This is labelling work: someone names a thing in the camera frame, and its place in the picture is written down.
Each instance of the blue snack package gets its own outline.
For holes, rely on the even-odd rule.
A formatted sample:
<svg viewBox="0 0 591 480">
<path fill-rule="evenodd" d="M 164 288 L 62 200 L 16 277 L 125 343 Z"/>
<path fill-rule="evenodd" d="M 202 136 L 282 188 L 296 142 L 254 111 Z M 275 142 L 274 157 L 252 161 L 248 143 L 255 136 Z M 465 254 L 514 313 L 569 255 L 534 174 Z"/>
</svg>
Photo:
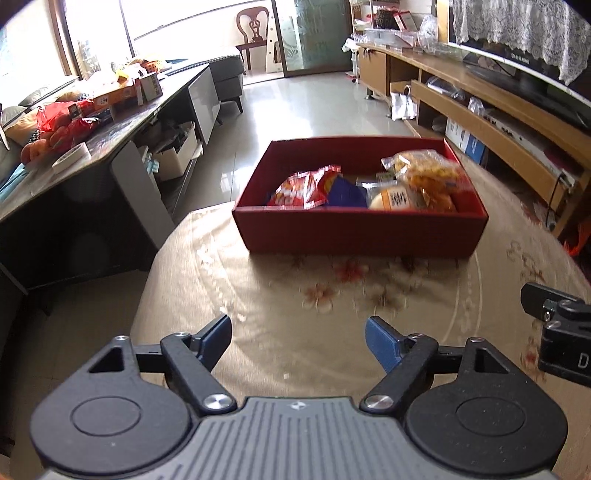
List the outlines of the blue snack package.
<svg viewBox="0 0 591 480">
<path fill-rule="evenodd" d="M 365 192 L 341 175 L 337 175 L 329 191 L 326 206 L 367 208 Z"/>
</svg>

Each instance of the tv stand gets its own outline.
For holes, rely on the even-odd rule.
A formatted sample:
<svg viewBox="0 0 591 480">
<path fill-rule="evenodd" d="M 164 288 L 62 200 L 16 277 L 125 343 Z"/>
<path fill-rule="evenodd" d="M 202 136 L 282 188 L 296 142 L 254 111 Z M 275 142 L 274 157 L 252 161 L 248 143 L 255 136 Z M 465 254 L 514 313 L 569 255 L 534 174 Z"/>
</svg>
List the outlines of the tv stand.
<svg viewBox="0 0 591 480">
<path fill-rule="evenodd" d="M 591 215 L 589 135 L 527 100 L 474 77 L 463 63 L 413 51 L 399 53 L 360 44 L 359 69 L 361 83 L 374 96 L 388 103 L 391 91 L 402 92 L 405 85 L 411 85 L 411 93 L 418 101 L 418 115 L 410 125 L 420 127 L 414 131 L 417 136 L 427 132 L 436 135 L 431 126 L 433 119 L 439 115 L 446 115 L 467 128 L 515 170 L 544 201 L 551 201 L 552 210 L 560 215 L 553 230 L 558 239 L 564 239 L 581 220 Z M 562 148 L 583 171 L 574 187 L 569 188 L 562 182 L 557 184 L 556 176 L 507 134 L 461 103 L 427 87 L 425 84 L 434 76 L 508 113 Z"/>
</svg>

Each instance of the tape roll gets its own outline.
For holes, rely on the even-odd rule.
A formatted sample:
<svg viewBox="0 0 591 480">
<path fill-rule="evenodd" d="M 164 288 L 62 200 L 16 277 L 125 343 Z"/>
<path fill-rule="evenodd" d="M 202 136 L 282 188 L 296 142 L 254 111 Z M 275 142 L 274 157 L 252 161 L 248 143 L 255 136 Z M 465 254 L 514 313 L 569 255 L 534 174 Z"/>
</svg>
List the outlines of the tape roll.
<svg viewBox="0 0 591 480">
<path fill-rule="evenodd" d="M 76 145 L 71 150 L 68 150 L 64 153 L 60 158 L 56 160 L 56 162 L 51 166 L 51 169 L 54 174 L 60 173 L 71 167 L 74 163 L 79 160 L 90 160 L 92 156 L 88 151 L 88 147 L 86 143 L 82 142 L 79 145 Z"/>
</svg>

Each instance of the cushion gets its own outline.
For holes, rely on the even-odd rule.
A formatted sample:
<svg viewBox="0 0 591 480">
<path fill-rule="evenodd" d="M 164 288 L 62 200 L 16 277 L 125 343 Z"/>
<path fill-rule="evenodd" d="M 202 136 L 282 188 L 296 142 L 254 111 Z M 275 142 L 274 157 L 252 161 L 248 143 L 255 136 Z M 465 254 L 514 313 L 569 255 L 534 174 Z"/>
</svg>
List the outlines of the cushion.
<svg viewBox="0 0 591 480">
<path fill-rule="evenodd" d="M 37 111 L 39 109 L 35 108 L 31 110 L 29 113 L 25 113 L 22 117 L 20 117 L 16 122 L 10 125 L 4 133 L 6 136 L 20 146 L 25 146 L 29 141 L 29 137 L 31 134 L 37 130 Z"/>
<path fill-rule="evenodd" d="M 77 102 L 80 97 L 88 92 L 85 80 L 74 82 L 65 92 L 56 98 L 56 102 Z"/>
<path fill-rule="evenodd" d="M 2 110 L 2 117 L 0 117 L 0 125 L 6 128 L 11 122 L 16 120 L 18 116 L 23 113 L 27 107 L 21 105 L 9 106 Z"/>
<path fill-rule="evenodd" d="M 47 85 L 44 85 L 41 88 L 38 88 L 33 93 L 31 93 L 30 95 L 25 97 L 23 100 L 18 102 L 18 104 L 25 106 L 25 107 L 33 106 L 37 102 L 58 92 L 62 88 L 67 87 L 68 85 L 71 85 L 77 79 L 78 79 L 77 75 L 67 75 L 65 77 L 62 77 L 61 79 L 56 80 L 55 82 L 48 83 Z"/>
</svg>

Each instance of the cookie bag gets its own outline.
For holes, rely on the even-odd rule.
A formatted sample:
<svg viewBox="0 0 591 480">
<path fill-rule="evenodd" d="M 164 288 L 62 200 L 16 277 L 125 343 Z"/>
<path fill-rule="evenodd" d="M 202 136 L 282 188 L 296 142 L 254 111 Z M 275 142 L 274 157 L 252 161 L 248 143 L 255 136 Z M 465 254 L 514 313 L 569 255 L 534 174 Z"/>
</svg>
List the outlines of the cookie bag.
<svg viewBox="0 0 591 480">
<path fill-rule="evenodd" d="M 409 150 L 382 159 L 382 165 L 398 180 L 416 190 L 453 193 L 474 187 L 459 163 L 436 150 Z"/>
</svg>

